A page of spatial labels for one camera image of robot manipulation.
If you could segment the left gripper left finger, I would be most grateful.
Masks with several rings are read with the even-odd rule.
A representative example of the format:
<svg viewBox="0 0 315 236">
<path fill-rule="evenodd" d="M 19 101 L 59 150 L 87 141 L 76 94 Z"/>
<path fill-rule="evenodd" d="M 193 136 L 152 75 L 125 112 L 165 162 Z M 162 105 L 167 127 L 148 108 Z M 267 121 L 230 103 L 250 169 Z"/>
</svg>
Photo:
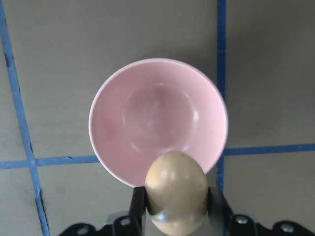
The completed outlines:
<svg viewBox="0 0 315 236">
<path fill-rule="evenodd" d="M 62 236 L 143 236 L 145 234 L 147 195 L 145 187 L 135 187 L 128 212 L 111 215 L 112 220 L 97 230 L 93 225 L 77 223 L 69 226 Z"/>
</svg>

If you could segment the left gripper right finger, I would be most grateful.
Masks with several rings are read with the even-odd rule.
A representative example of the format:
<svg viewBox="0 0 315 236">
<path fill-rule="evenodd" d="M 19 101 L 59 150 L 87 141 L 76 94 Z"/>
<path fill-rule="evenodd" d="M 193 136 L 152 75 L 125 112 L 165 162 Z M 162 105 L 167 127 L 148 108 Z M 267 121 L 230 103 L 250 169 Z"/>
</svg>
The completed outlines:
<svg viewBox="0 0 315 236">
<path fill-rule="evenodd" d="M 271 229 L 244 214 L 235 214 L 218 187 L 208 190 L 208 217 L 223 224 L 226 236 L 313 236 L 315 233 L 293 221 L 276 222 Z"/>
</svg>

